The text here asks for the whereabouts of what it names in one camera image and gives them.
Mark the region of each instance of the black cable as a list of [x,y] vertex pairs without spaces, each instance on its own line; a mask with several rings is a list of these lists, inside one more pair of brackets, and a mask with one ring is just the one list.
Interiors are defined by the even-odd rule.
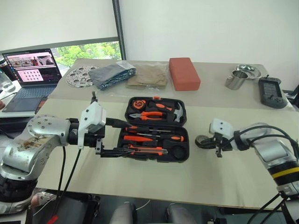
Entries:
[[63,162],[62,162],[62,167],[61,167],[61,172],[60,172],[60,179],[59,179],[59,185],[58,185],[58,190],[57,190],[57,193],[56,193],[56,201],[55,201],[55,205],[54,205],[54,210],[53,210],[52,216],[54,216],[55,210],[56,210],[57,205],[58,205],[58,201],[59,201],[59,198],[60,198],[60,189],[61,189],[62,178],[64,176],[64,166],[65,166],[65,159],[66,159],[66,151],[65,151],[65,147],[64,146],[62,146],[62,149],[63,149],[63,153],[64,153],[64,158],[63,158]]
[[271,204],[273,201],[275,201],[278,197],[280,196],[280,194],[275,195],[271,200],[269,200],[265,205],[263,205],[263,207],[261,207],[259,210],[257,210],[248,220],[247,224],[250,224],[252,222],[252,220],[259,214],[261,213],[269,204]]
[[13,92],[13,93],[11,93],[11,94],[9,94],[8,96],[6,96],[6,97],[3,97],[2,99],[0,99],[0,100],[3,100],[3,99],[5,99],[5,98],[7,98],[7,97],[10,97],[11,95],[13,95],[13,94],[16,94],[16,92]]
[[[284,134],[285,136],[289,137],[289,135],[284,130],[282,130],[282,129],[278,128],[278,127],[275,127],[275,126],[270,126],[270,125],[260,125],[260,126],[255,126],[255,127],[247,128],[247,129],[241,131],[240,133],[238,133],[238,136],[240,136],[241,134],[244,134],[244,133],[246,133],[248,131],[251,131],[251,130],[254,130],[254,129],[258,129],[258,128],[272,128],[272,129],[280,131],[282,134]],[[225,146],[227,146],[227,145],[229,145],[229,143],[232,142],[234,139],[235,139],[235,137],[232,137],[230,140],[228,140],[228,142],[226,142],[225,145],[222,146],[222,148],[225,147]]]
[[2,129],[0,129],[0,132],[3,133],[6,137],[8,137],[9,139],[14,139],[14,136],[6,133],[5,131],[3,131]]
[[251,140],[250,144],[252,144],[256,140],[259,140],[259,139],[262,139],[262,138],[267,138],[267,137],[278,137],[278,138],[288,139],[291,143],[291,146],[293,147],[294,155],[295,155],[296,159],[298,159],[298,155],[299,155],[298,144],[294,139],[290,138],[289,136],[284,136],[284,135],[280,135],[280,134],[263,135],[263,136],[259,136],[259,137],[256,137],[255,139]]
[[278,206],[276,206],[263,220],[262,220],[262,222],[260,223],[260,224],[264,224],[266,221],[267,221],[267,219],[268,218],[270,218],[270,216],[272,216],[273,214],[274,214],[274,212],[276,212],[280,207],[281,207],[281,205],[283,204],[285,202],[285,199],[284,200],[282,200],[279,204],[278,204]]
[[70,182],[71,182],[71,178],[72,178],[72,176],[73,176],[73,174],[74,174],[74,171],[75,171],[75,168],[76,168],[78,159],[79,159],[79,157],[80,157],[80,154],[81,154],[81,149],[78,151],[78,154],[77,154],[75,163],[74,163],[74,165],[73,165],[73,168],[71,169],[71,174],[70,174],[70,176],[69,176],[69,179],[67,180],[66,186],[65,186],[65,188],[64,188],[64,190],[63,190],[63,192],[62,192],[62,194],[61,194],[61,197],[60,197],[59,202],[58,202],[58,204],[57,204],[56,210],[55,210],[54,213],[53,213],[54,215],[57,214],[58,209],[59,209],[60,202],[62,201],[62,198],[63,198],[64,194],[66,193],[67,188],[69,187],[69,184],[70,184]]

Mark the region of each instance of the stainless steel cup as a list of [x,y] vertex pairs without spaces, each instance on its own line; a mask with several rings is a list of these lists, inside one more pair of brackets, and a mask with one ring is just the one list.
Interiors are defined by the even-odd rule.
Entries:
[[233,71],[232,75],[227,78],[225,86],[231,90],[238,90],[245,80],[248,78],[248,75],[243,71]]

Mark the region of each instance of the laptop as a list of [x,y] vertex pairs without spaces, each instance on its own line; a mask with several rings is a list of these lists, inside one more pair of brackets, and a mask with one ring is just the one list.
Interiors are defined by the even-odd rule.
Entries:
[[49,96],[61,74],[50,49],[3,53],[21,89],[2,112],[35,111],[42,98]]

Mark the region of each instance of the handheld device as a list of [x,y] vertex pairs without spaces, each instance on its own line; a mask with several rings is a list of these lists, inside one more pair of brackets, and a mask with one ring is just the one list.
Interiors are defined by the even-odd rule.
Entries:
[[282,97],[279,87],[280,79],[262,77],[258,81],[261,94],[261,103],[277,109],[282,109],[287,105],[287,101]]

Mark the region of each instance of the orange-handled pliers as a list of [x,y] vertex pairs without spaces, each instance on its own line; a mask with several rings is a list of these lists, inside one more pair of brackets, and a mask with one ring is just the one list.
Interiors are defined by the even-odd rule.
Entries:
[[141,120],[161,120],[162,118],[149,118],[148,116],[163,116],[162,112],[151,111],[142,113],[133,113],[129,115],[132,118],[140,118]]

